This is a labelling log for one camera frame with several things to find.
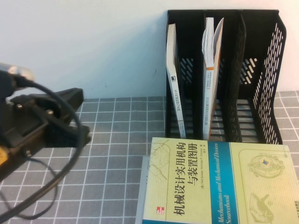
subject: white backdrop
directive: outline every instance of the white backdrop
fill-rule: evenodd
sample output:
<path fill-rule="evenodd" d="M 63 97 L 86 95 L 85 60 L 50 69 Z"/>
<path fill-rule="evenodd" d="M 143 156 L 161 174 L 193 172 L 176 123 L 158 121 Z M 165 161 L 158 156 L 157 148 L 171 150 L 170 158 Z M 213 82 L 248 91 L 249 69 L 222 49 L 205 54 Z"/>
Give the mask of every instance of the white backdrop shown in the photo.
<path fill-rule="evenodd" d="M 164 95 L 166 10 L 233 8 L 280 10 L 278 90 L 299 90 L 297 0 L 0 0 L 0 61 L 86 98 Z"/>

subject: cable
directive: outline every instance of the cable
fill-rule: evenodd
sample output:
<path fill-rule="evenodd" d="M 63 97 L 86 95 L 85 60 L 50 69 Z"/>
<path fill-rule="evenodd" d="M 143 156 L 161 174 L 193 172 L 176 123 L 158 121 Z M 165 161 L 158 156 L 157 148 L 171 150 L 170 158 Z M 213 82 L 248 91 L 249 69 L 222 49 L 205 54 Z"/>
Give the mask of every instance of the cable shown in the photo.
<path fill-rule="evenodd" d="M 43 186 L 41 189 L 39 189 L 37 192 L 35 192 L 33 195 L 25 199 L 23 202 L 20 204 L 16 205 L 14 208 L 12 208 L 9 211 L 4 212 L 3 214 L 0 215 L 0 223 L 3 223 L 10 218 L 18 215 L 20 212 L 25 210 L 27 207 L 35 203 L 38 199 L 43 197 L 45 194 L 47 194 L 53 187 L 58 185 L 58 183 L 65 177 L 65 175 L 71 170 L 71 168 L 75 165 L 77 162 L 84 146 L 84 132 L 83 132 L 83 127 L 79 121 L 79 118 L 75 114 L 75 111 L 72 109 L 72 107 L 65 102 L 60 96 L 58 96 L 56 93 L 53 91 L 49 90 L 48 88 L 37 84 L 35 82 L 29 81 L 26 78 L 22 76 L 16 76 L 15 77 L 16 83 L 19 87 L 32 87 L 39 89 L 46 94 L 48 94 L 50 97 L 52 97 L 54 100 L 56 100 L 58 103 L 61 104 L 62 107 L 64 107 L 68 113 L 73 117 L 77 124 L 77 129 L 78 129 L 78 142 L 77 142 L 77 149 L 75 153 L 73 154 L 72 158 L 69 160 L 69 162 L 65 165 L 65 167 L 55 176 L 54 179 L 52 179 L 50 182 L 48 182 L 45 186 Z"/>
<path fill-rule="evenodd" d="M 34 159 L 34 158 L 28 158 L 28 161 L 38 162 L 38 163 L 42 164 L 44 167 L 46 167 L 52 173 L 52 175 L 54 177 L 56 176 L 55 171 L 50 166 L 48 166 L 46 163 L 44 163 L 43 161 L 37 160 L 37 159 Z M 53 204 L 54 204 L 54 202 L 57 198 L 57 194 L 58 194 L 58 185 L 55 186 L 54 198 L 53 198 L 51 204 L 45 210 L 37 213 L 36 215 L 32 215 L 32 216 L 26 216 L 26 215 L 23 215 L 21 213 L 16 215 L 16 216 L 19 217 L 19 218 L 22 218 L 22 219 L 26 219 L 26 220 L 33 220 L 33 219 L 39 218 L 40 216 L 42 216 L 43 214 L 45 214 L 46 212 L 48 212 L 51 209 L 51 207 L 53 206 Z M 5 195 L 1 191 L 0 191 L 0 197 L 4 201 L 4 204 L 6 205 L 7 209 L 10 210 L 12 207 L 10 206 L 10 204 L 8 203 Z"/>

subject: logo on book cover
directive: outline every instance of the logo on book cover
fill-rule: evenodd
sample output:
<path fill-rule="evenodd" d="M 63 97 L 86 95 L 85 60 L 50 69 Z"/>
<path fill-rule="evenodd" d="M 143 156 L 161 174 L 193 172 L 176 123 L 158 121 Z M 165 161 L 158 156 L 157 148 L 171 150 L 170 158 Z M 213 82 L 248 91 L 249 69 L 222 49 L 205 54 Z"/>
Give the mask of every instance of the logo on book cover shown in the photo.
<path fill-rule="evenodd" d="M 164 207 L 157 207 L 157 214 L 164 215 Z"/>

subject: book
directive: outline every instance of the book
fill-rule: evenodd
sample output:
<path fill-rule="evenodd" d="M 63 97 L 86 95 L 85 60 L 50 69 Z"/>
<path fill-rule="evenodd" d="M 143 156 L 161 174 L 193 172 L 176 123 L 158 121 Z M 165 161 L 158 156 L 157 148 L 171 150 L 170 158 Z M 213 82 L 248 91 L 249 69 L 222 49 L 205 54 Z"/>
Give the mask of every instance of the book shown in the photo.
<path fill-rule="evenodd" d="M 142 224 L 299 223 L 287 146 L 153 138 Z"/>
<path fill-rule="evenodd" d="M 215 110 L 220 51 L 224 18 L 214 32 L 214 18 L 206 18 L 206 29 L 202 37 L 202 53 L 204 55 L 203 75 L 203 139 L 209 140 L 212 116 Z"/>
<path fill-rule="evenodd" d="M 148 155 L 144 155 L 142 157 L 142 166 L 141 166 L 140 185 L 139 185 L 139 194 L 138 194 L 138 201 L 137 201 L 135 224 L 142 224 L 146 185 L 147 185 L 148 173 L 149 173 L 149 165 L 150 165 L 150 157 Z"/>
<path fill-rule="evenodd" d="M 178 128 L 180 137 L 182 139 L 186 138 L 184 118 L 182 112 L 181 98 L 178 88 L 178 76 L 176 69 L 177 61 L 177 34 L 176 34 L 176 24 L 168 25 L 167 32 L 167 43 L 166 43 L 166 70 L 168 76 L 168 82 L 171 90 L 172 100 L 174 104 L 174 109 L 176 112 L 178 120 Z"/>

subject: black file organizer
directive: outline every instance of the black file organizer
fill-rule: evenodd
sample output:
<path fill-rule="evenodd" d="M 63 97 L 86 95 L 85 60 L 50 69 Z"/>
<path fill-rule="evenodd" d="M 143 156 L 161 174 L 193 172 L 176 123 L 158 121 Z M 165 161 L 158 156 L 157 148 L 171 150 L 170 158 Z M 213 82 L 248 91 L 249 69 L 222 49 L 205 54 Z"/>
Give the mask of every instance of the black file organizer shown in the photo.
<path fill-rule="evenodd" d="M 202 139 L 203 55 L 206 17 L 224 17 L 217 106 L 211 140 L 282 144 L 273 102 L 286 29 L 277 10 L 170 10 L 176 24 L 177 75 L 188 139 Z M 179 138 L 167 81 L 165 136 Z"/>

